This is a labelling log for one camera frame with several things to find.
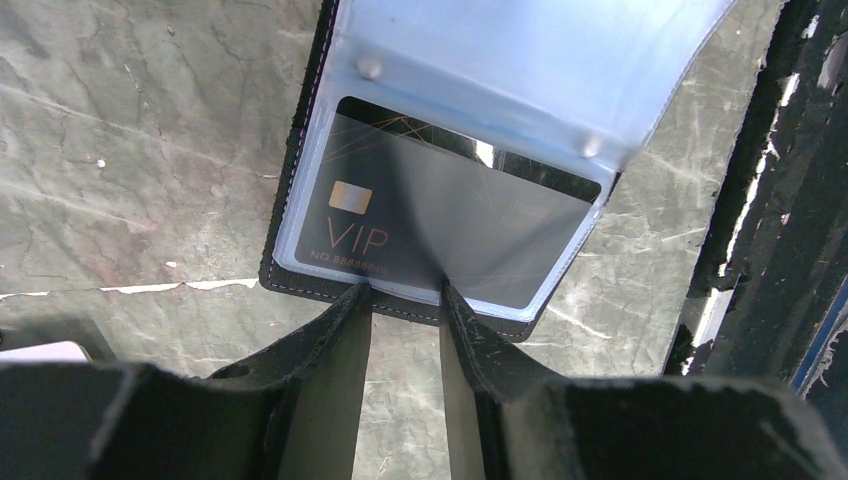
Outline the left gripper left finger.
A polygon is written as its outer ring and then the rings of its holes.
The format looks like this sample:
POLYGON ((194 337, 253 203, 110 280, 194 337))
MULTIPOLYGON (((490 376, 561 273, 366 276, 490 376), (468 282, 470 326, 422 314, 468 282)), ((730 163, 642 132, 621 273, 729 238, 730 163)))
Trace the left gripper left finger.
POLYGON ((357 284, 206 378, 143 363, 5 362, 5 479, 348 479, 372 326, 357 284))

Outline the black VIP credit card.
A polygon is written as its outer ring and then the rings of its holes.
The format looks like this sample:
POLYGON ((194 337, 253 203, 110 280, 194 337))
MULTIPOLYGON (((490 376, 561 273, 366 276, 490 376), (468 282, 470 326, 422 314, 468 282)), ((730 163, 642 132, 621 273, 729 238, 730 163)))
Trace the black VIP credit card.
POLYGON ((599 183, 348 96, 331 122, 297 239, 281 256, 411 295, 449 282, 531 306, 599 183))

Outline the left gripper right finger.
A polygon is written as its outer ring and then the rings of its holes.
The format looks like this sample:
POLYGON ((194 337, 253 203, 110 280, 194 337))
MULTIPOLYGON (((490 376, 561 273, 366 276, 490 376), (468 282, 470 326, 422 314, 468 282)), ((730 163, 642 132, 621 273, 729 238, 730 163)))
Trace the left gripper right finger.
POLYGON ((816 410, 786 386, 727 377, 571 378, 440 289, 455 479, 843 479, 816 410))

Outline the black leather card holder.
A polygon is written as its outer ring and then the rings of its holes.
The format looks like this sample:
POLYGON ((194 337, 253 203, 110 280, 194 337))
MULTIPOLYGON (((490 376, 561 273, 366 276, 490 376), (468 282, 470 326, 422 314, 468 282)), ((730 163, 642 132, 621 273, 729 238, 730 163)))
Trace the black leather card holder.
POLYGON ((501 336, 526 340, 646 146, 729 1, 325 1, 286 153, 260 284, 332 303, 350 287, 372 309, 435 325, 440 289, 407 295, 281 256, 297 239, 339 101, 352 96, 600 184, 531 306, 465 299, 501 336))

